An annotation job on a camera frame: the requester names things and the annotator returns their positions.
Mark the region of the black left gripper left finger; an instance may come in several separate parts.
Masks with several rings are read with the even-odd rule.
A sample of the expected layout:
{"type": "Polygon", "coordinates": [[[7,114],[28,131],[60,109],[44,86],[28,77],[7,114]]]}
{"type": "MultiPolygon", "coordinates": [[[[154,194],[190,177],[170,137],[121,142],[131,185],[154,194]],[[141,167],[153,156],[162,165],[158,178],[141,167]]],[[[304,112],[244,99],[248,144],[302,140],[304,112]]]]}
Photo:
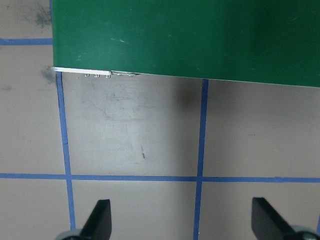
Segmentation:
{"type": "Polygon", "coordinates": [[[79,237],[82,240],[109,240],[112,233],[111,202],[98,200],[79,237]]]}

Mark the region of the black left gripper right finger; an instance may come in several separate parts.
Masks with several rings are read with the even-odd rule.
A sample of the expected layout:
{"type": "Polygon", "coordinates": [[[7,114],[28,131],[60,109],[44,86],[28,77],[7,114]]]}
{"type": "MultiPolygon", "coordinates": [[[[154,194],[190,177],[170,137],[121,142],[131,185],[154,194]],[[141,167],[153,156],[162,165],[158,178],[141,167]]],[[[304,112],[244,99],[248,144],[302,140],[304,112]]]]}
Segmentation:
{"type": "Polygon", "coordinates": [[[257,240],[288,240],[296,231],[264,197],[253,197],[251,229],[257,240]]]}

